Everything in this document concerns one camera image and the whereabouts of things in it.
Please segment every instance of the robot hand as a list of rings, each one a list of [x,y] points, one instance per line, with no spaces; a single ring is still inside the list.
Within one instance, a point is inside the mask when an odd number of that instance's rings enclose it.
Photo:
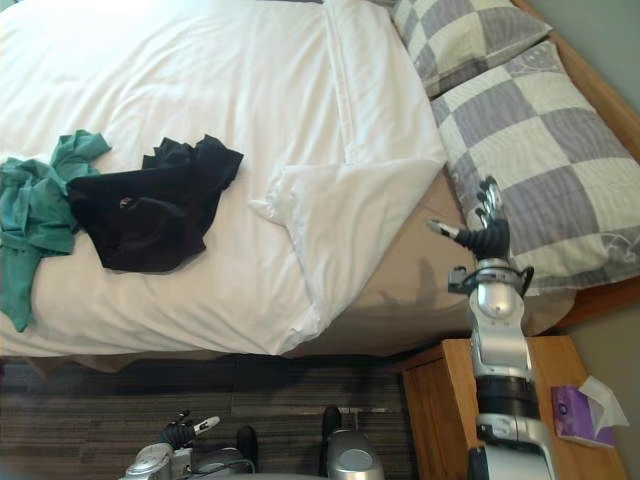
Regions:
[[[480,182],[478,200],[482,202],[482,208],[477,208],[475,213],[482,223],[482,230],[459,230],[438,220],[428,220],[427,225],[436,233],[449,237],[471,250],[478,260],[507,260],[509,223],[504,214],[498,184],[493,177],[489,176]]]
[[[220,417],[210,417],[194,425],[193,420],[187,420],[189,414],[189,410],[185,410],[176,420],[169,422],[160,433],[160,442],[168,443],[174,450],[178,450],[188,446],[198,435],[220,423]]]

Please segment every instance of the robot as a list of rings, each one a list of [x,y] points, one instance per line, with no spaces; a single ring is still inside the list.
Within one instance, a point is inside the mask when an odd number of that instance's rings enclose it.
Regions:
[[[535,372],[522,318],[533,268],[513,268],[509,256],[509,224],[498,185],[492,177],[480,182],[476,210],[482,230],[458,230],[437,220],[434,231],[475,255],[477,268],[467,274],[457,267],[449,274],[449,291],[469,297],[472,326],[471,358],[476,379],[478,438],[486,445],[469,452],[469,480],[556,480],[551,436],[540,420]],[[325,410],[319,477],[257,472],[257,438],[250,427],[238,432],[236,447],[213,452],[192,462],[191,442],[219,422],[212,417],[197,425],[182,415],[163,431],[160,442],[145,447],[121,480],[212,479],[233,474],[267,480],[383,480],[380,459],[367,438],[341,426],[335,407]]]
[[[170,422],[160,441],[143,448],[120,480],[211,480],[233,475],[234,479],[255,480],[384,480],[380,459],[367,438],[358,431],[342,428],[336,407],[328,407],[322,419],[320,471],[317,477],[298,474],[258,473],[258,441],[249,426],[238,430],[235,447],[224,447],[196,460],[193,440],[220,422],[211,417],[194,425],[189,412]]]
[[[468,248],[478,263],[449,273],[451,293],[469,296],[471,359],[476,379],[478,438],[486,446],[469,452],[469,480],[556,480],[551,436],[540,420],[535,371],[522,333],[533,267],[509,264],[509,224],[498,184],[480,182],[476,215],[484,227],[458,230],[437,220],[429,227]]]

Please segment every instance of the gray and white checkered pillowcase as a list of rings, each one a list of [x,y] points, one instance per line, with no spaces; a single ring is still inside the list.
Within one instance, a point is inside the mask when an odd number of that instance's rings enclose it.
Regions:
[[[640,275],[640,166],[543,42],[432,103],[467,223],[478,182],[502,190],[535,293]]]
[[[503,64],[551,30],[509,0],[398,0],[393,20],[430,98]]]

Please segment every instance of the beige mattress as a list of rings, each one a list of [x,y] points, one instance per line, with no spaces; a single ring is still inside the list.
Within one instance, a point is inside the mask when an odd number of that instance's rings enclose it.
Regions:
[[[327,354],[393,355],[450,336],[464,335],[466,298],[447,292],[448,272],[473,266],[471,254],[431,232],[425,221],[437,218],[462,227],[464,220],[448,175],[443,171],[420,200],[385,254],[360,297],[315,340],[286,356]],[[525,331],[535,335],[552,327],[573,307],[575,293],[527,297]],[[139,358],[210,359],[220,352],[143,352],[125,355],[30,359],[43,374],[74,360],[115,371]]]

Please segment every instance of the wooden nightstand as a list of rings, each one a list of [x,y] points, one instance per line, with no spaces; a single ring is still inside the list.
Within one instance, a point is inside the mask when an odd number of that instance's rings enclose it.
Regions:
[[[581,385],[587,378],[571,338],[531,338],[529,348],[560,480],[626,479],[616,450],[585,447],[555,435],[550,388]],[[482,445],[476,436],[478,404],[469,340],[445,340],[403,362],[401,371],[421,479],[466,479],[467,452]]]

